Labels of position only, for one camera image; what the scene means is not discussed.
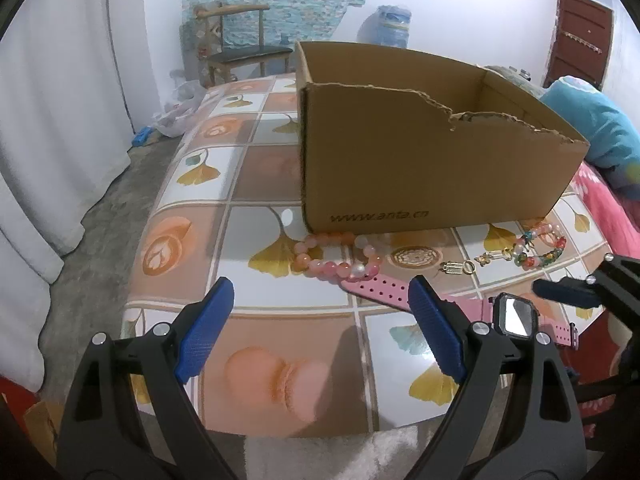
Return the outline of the dark red door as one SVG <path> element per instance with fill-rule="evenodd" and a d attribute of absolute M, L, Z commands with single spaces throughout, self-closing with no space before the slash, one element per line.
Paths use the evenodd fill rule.
<path fill-rule="evenodd" d="M 593 0 L 559 0 L 544 88 L 574 76 L 602 89 L 612 47 L 613 12 Z"/>

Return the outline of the white curtain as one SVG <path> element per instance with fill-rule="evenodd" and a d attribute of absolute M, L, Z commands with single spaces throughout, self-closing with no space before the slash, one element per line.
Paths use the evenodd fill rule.
<path fill-rule="evenodd" d="M 1 373 L 29 391 L 50 287 L 131 138 L 106 0 L 24 0 L 1 40 Z"/>

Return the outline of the blue water jug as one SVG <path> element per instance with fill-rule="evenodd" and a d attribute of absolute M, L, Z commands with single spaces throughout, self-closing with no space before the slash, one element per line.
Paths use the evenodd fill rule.
<path fill-rule="evenodd" d="M 404 6 L 379 6 L 358 30 L 364 44 L 407 49 L 412 13 Z"/>

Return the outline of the brown cardboard box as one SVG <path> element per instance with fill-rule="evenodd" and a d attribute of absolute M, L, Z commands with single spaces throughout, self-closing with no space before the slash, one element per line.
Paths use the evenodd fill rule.
<path fill-rule="evenodd" d="M 311 232 L 421 231 L 542 218 L 589 144 L 503 76 L 356 42 L 296 48 Z"/>

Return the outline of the white plastic bag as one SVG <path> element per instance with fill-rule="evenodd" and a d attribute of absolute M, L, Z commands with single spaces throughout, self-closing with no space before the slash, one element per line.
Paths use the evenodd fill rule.
<path fill-rule="evenodd" d="M 175 84 L 163 113 L 152 116 L 151 128 L 162 136 L 178 138 L 183 136 L 194 121 L 194 114 L 202 104 L 206 89 L 198 80 L 186 80 L 184 70 L 172 70 L 169 73 Z"/>

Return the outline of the patterned tile tablecloth board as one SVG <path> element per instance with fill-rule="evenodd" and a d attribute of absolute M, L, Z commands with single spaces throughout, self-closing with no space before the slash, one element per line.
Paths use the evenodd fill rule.
<path fill-rule="evenodd" d="M 570 188 L 542 218 L 421 231 L 311 232 L 303 218 L 296 75 L 209 91 L 168 167 L 134 259 L 124 330 L 141 335 L 218 278 L 234 307 L 186 394 L 206 428 L 324 437 L 446 412 L 456 385 L 418 324 L 395 310 L 408 281 L 442 296 L 528 296 L 535 278 L 581 278 L 605 239 Z M 483 252 L 511 261 L 480 266 Z M 439 271 L 473 260 L 473 275 Z"/>

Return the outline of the gold butterfly charm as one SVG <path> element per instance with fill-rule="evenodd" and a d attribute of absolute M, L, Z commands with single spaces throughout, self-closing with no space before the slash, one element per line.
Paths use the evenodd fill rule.
<path fill-rule="evenodd" d="M 474 258 L 480 266 L 488 266 L 488 264 L 497 260 L 511 261 L 512 259 L 513 255 L 510 250 L 500 250 L 500 252 L 498 252 L 498 250 L 494 250 L 493 252 L 483 252 Z"/>

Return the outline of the wooden chair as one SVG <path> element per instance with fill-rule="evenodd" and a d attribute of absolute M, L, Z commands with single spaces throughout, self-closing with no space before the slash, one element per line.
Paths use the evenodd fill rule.
<path fill-rule="evenodd" d="M 284 44 L 267 42 L 266 13 L 270 10 L 271 6 L 263 3 L 197 4 L 193 7 L 195 52 L 203 63 L 207 88 L 215 87 L 218 82 L 228 84 L 237 81 L 233 71 L 250 65 L 258 66 L 261 77 L 267 76 L 269 62 L 281 61 L 283 73 L 291 71 L 293 48 L 288 45 L 288 40 L 284 40 Z M 246 14 L 257 15 L 256 32 L 235 38 L 226 21 Z"/>

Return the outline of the teal pillow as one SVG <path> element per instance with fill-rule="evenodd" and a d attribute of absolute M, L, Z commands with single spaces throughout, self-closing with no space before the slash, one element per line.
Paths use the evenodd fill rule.
<path fill-rule="evenodd" d="M 628 116 L 592 84 L 574 76 L 557 79 L 540 97 L 590 144 L 585 160 L 608 185 L 639 199 L 639 133 Z"/>

